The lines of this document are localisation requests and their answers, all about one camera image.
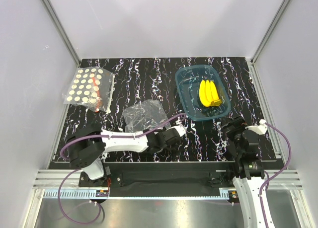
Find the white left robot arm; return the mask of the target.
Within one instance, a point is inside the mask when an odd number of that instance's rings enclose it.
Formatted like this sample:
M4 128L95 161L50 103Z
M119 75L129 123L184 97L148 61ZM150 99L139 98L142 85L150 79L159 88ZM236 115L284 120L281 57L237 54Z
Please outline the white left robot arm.
M67 137L61 156L70 168L82 170L96 186L107 181L107 174L99 157L110 152L158 153L181 143L186 130L182 125L133 133L112 132L96 124L89 125Z

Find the clear bag with round stickers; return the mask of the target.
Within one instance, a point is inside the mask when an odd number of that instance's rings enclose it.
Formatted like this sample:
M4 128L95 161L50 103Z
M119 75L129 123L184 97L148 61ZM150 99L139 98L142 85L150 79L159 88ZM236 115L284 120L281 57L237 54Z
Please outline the clear bag with round stickers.
M63 95L64 103L80 105L93 112L110 113L115 74L100 68L77 68L68 90Z

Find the aluminium frame post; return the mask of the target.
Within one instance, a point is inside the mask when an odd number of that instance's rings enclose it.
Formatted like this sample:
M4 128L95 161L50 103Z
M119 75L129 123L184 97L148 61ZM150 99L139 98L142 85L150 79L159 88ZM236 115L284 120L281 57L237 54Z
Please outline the aluminium frame post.
M255 53L251 57L250 61L252 64L255 64L260 57L261 53L263 52L265 46L267 45L269 39L271 38L272 34L274 33L277 25L279 24L280 20L282 19L284 13L286 12L288 6L290 5L292 0L283 0L280 4L274 18L272 19L268 29L265 32L259 46L257 47Z
M73 59L73 61L75 62L75 64L77 66L80 65L81 63L81 59L78 56L78 54L75 51L74 46L72 45L64 27L62 26L61 21L59 20L59 17L51 3L50 0L40 0L46 10L46 12L48 13L53 25L55 26L55 29L57 30L60 38L62 39L65 47L67 48L71 58Z

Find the teal transparent plastic container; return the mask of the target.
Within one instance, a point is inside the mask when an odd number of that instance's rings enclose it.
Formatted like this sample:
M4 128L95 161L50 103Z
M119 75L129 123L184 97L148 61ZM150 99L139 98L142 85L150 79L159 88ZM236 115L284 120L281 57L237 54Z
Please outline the teal transparent plastic container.
M231 101L217 71L208 65L180 68L175 74L183 110L194 121L224 117Z

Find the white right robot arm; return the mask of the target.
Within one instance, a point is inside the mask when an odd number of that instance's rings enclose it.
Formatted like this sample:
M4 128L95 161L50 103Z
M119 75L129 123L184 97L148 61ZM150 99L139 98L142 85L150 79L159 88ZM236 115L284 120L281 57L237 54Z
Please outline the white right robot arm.
M244 227L275 227L264 184L268 180L258 155L259 136L267 132L265 120L260 120L256 126L249 126L243 117L231 118L221 129L235 146L230 151L234 165L225 176L226 182L237 191Z

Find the clear zip bag orange zipper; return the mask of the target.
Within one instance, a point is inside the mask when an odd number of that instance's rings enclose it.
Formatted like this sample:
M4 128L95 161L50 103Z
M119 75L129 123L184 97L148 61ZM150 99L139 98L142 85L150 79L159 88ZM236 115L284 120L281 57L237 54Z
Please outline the clear zip bag orange zipper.
M168 120L162 104L152 99L124 109L122 115L126 123L126 133L150 130Z

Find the right aluminium frame post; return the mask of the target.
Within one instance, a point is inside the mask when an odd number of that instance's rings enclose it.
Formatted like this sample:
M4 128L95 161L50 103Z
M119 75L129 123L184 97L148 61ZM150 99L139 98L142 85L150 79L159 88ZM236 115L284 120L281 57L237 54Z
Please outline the right aluminium frame post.
M280 20L282 19L284 13L286 12L288 6L290 5L292 0L283 0L280 4L274 18L272 19L268 29L265 32L259 46L257 47L255 53L251 57L250 61L252 64L255 64L260 57L261 53L263 52L265 46L267 45L269 39L271 38L272 34L274 33L277 25L279 24Z

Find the aluminium frame rail front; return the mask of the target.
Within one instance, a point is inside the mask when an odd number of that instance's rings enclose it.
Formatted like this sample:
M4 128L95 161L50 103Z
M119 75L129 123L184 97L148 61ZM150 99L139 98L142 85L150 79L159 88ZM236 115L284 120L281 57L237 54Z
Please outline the aluminium frame rail front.
M231 182L213 182L212 175L172 180L137 181L127 173L111 175L101 185L87 185L86 176L69 170L40 170L33 189L42 189L44 197L62 199L159 199L228 200L236 188Z

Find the left aluminium frame post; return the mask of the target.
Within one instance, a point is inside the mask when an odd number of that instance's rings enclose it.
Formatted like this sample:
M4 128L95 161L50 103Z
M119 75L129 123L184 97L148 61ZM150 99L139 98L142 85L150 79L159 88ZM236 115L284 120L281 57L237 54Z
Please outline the left aluminium frame post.
M46 10L46 12L48 13L53 25L55 26L55 29L57 30L60 38L62 39L65 47L67 48L71 58L73 59L73 61L75 62L75 64L77 66L80 65L81 63L81 59L78 56L78 54L75 51L74 46L72 45L64 27L62 26L61 21L59 20L59 17L51 3L50 0L40 0Z

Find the yellow toy banana bunch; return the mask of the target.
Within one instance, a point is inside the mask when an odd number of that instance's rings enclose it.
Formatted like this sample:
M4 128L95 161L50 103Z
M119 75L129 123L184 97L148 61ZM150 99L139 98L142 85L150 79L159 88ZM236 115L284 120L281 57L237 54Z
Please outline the yellow toy banana bunch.
M199 100L204 107L214 107L222 104L213 81L202 80L200 82Z

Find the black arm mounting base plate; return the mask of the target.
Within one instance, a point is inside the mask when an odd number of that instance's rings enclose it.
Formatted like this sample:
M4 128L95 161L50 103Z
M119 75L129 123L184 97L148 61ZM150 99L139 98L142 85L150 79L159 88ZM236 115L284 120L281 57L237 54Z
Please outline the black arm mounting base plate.
M108 162L104 165L106 169L105 176L92 181L88 175L79 171L86 176L87 185L101 185L103 181L108 181L111 175L119 172L132 175L137 181L152 180L172 180L173 178L196 178L199 175L207 177L212 175L212 181L220 183L222 181L231 182L230 169L233 167L233 161L218 162L145 162L145 163L120 163Z

